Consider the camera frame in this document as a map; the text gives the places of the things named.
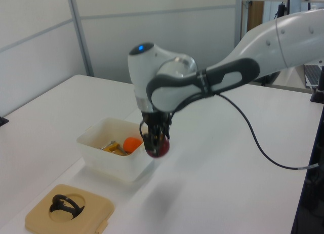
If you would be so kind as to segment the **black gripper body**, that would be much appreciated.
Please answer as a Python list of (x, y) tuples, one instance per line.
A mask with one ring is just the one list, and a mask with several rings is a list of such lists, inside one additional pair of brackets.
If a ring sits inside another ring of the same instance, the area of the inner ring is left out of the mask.
[(144, 123), (149, 133), (169, 133), (172, 123), (172, 114), (167, 112), (142, 112)]

